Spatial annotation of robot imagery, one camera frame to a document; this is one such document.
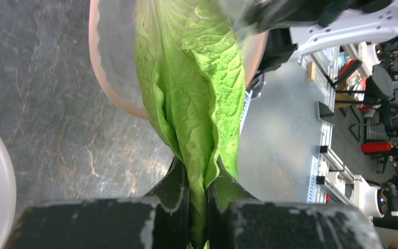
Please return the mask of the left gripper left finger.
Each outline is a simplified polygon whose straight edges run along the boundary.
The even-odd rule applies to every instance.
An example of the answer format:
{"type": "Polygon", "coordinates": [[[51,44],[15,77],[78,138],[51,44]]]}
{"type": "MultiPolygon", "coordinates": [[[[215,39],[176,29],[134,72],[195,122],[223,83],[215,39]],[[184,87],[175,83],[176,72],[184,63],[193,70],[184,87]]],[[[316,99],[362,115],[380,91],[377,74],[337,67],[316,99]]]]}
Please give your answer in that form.
{"type": "Polygon", "coordinates": [[[24,211],[5,248],[185,248],[189,184],[174,158],[144,196],[62,200],[24,211]]]}

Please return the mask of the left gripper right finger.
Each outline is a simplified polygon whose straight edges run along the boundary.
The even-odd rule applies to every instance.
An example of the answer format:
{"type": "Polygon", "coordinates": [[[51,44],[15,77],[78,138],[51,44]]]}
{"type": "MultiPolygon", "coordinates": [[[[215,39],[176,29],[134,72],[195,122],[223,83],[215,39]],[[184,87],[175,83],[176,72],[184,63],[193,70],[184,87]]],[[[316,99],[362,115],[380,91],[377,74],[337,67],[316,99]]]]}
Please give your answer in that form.
{"type": "Polygon", "coordinates": [[[255,198],[217,160],[208,188],[210,248],[382,248],[378,233],[345,204],[273,203],[255,198]]]}

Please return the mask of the green napa cabbage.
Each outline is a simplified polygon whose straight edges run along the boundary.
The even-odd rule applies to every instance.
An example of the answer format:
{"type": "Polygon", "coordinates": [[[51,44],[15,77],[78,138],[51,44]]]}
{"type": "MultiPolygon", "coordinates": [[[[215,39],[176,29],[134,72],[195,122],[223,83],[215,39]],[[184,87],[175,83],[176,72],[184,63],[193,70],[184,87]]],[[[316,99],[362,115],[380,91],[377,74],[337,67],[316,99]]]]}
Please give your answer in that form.
{"type": "Polygon", "coordinates": [[[237,176],[245,70],[217,1],[138,1],[135,64],[149,121],[186,166],[190,243],[207,242],[206,190],[222,161],[237,176]]]}

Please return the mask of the clear zip top bag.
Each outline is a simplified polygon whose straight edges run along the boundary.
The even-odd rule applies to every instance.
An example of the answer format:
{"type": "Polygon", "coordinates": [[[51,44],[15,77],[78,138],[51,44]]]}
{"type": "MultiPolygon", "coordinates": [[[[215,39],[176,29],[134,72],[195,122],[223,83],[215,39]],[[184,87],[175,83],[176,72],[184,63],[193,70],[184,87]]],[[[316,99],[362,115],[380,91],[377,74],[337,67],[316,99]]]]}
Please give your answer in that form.
{"type": "MultiPolygon", "coordinates": [[[[149,120],[135,64],[135,7],[137,2],[91,2],[90,58],[95,76],[106,95],[131,115],[149,120]]],[[[251,27],[239,30],[232,23],[230,17],[227,17],[233,26],[243,58],[246,88],[259,68],[267,42],[267,34],[256,34],[251,27]]]]}

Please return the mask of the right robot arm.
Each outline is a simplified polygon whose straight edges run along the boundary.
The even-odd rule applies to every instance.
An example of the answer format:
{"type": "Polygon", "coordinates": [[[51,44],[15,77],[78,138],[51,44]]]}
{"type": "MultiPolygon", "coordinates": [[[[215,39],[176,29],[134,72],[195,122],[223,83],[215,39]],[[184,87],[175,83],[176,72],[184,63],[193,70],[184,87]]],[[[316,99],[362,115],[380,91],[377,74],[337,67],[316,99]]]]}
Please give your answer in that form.
{"type": "Polygon", "coordinates": [[[371,42],[398,50],[398,1],[254,1],[243,21],[267,34],[262,73],[346,44],[371,42]]]}

